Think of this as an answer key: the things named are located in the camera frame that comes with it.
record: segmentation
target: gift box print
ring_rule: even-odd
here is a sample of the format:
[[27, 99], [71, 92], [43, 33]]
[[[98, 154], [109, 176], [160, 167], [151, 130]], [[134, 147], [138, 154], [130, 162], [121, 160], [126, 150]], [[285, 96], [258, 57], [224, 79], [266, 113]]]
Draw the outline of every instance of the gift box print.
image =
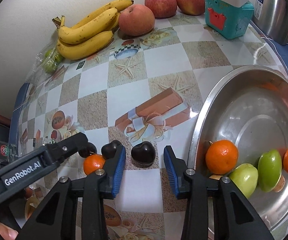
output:
[[169, 138], [172, 128], [190, 118], [190, 106], [172, 88], [130, 110], [115, 126], [131, 143], [158, 142]]

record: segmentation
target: green fruit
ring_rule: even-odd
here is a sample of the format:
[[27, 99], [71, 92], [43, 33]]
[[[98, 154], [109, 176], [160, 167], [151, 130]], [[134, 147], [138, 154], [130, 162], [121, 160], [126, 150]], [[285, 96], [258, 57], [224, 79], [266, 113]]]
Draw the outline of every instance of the green fruit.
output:
[[49, 60], [47, 62], [42, 63], [42, 68], [45, 70], [48, 74], [54, 74], [54, 72], [57, 70], [58, 63], [54, 60]]
[[256, 189], [259, 174], [257, 169], [249, 163], [239, 165], [229, 178], [235, 183], [246, 198], [249, 198]]
[[278, 183], [282, 174], [282, 159], [277, 150], [263, 153], [257, 166], [259, 185], [264, 192], [270, 192]]
[[[49, 49], [44, 55], [45, 58], [47, 58], [52, 51], [53, 49]], [[57, 51], [54, 51], [53, 58], [55, 59], [57, 63], [60, 63], [64, 59], [64, 57], [61, 54], [59, 54]]]
[[61, 54], [58, 54], [57, 52], [55, 53], [54, 59], [57, 63], [60, 63], [64, 57]]
[[49, 49], [49, 50], [45, 53], [45, 58], [47, 58], [47, 57], [50, 55], [50, 53], [52, 52], [52, 50], [53, 50], [53, 49]]

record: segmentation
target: sticker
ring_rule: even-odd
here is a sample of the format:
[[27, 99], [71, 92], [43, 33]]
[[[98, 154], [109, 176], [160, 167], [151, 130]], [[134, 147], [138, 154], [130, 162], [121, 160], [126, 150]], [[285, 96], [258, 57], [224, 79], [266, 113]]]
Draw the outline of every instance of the sticker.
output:
[[82, 62], [80, 62], [80, 63], [78, 64], [78, 66], [77, 66], [76, 70], [78, 70], [78, 69], [82, 68], [82, 67], [84, 66], [84, 63], [85, 63], [85, 60], [84, 60], [84, 61], [82, 61]]
[[254, 16], [256, 19], [260, 19], [262, 8], [263, 8], [264, 0], [256, 0], [255, 2], [255, 9], [254, 9]]
[[1, 145], [0, 153], [3, 156], [8, 156], [10, 152], [9, 152], [8, 147], [6, 145]]

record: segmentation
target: lime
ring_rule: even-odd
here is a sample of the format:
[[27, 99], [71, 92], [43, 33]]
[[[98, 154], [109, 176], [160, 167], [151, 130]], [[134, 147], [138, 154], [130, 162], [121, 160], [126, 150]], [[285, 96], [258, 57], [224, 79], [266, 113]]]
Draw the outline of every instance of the lime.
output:
[[52, 50], [53, 50], [53, 49], [49, 49], [49, 50], [45, 53], [45, 58], [47, 58], [47, 57], [50, 55], [50, 53], [52, 52]]
[[55, 52], [54, 59], [57, 63], [60, 63], [64, 59], [64, 57], [61, 54], [59, 54], [58, 52]]
[[54, 60], [49, 60], [47, 62], [42, 63], [42, 68], [45, 70], [48, 74], [54, 74], [54, 72], [57, 70], [58, 63]]

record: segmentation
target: stainless steel pot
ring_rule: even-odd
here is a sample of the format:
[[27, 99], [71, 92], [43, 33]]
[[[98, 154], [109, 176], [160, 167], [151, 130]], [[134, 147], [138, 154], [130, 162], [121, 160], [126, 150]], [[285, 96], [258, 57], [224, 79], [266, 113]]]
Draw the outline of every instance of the stainless steel pot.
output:
[[288, 4], [285, 0], [256, 0], [253, 22], [281, 45], [288, 39]]
[[[206, 98], [196, 121], [188, 168], [210, 176], [205, 154], [209, 141], [227, 139], [239, 151], [237, 166], [256, 166], [261, 154], [288, 148], [288, 82], [281, 73], [263, 66], [243, 66], [223, 77]], [[279, 193], [259, 188], [250, 203], [273, 230], [288, 214], [288, 174]], [[212, 201], [209, 201], [209, 238], [214, 239]]]

